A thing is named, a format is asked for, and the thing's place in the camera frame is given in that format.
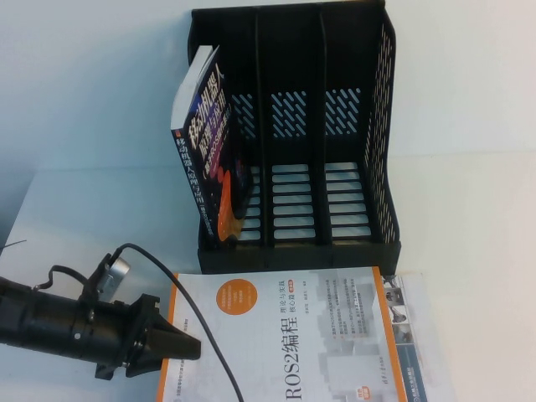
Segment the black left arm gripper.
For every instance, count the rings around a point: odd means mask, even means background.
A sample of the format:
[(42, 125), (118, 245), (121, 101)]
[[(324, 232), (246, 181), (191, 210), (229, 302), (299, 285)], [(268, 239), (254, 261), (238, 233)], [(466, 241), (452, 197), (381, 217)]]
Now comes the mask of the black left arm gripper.
[(128, 378), (157, 372), (164, 358), (200, 359), (201, 341), (164, 322), (159, 302), (157, 296), (142, 294), (126, 308), (118, 352), (110, 363), (97, 364), (97, 379), (112, 379), (118, 368), (125, 368)]

